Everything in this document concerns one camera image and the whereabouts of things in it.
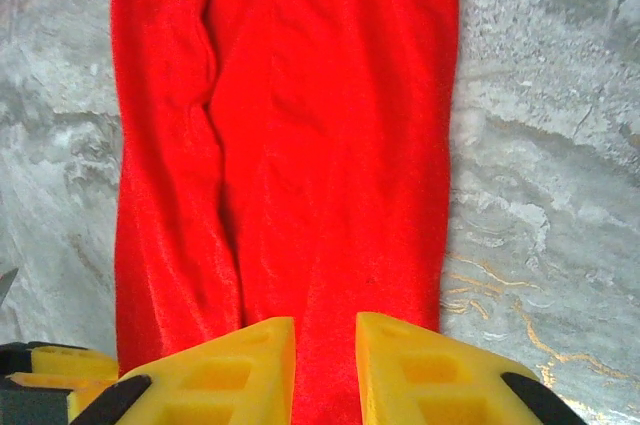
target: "red pants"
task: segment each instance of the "red pants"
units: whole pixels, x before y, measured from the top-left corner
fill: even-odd
[[[294,423],[360,423],[355,317],[437,329],[458,0],[113,0],[123,372],[293,316]]]

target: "gray marble floor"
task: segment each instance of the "gray marble floor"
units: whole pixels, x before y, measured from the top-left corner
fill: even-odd
[[[589,423],[640,423],[640,1],[463,0],[442,307]],[[114,353],[108,0],[0,0],[0,343]]]

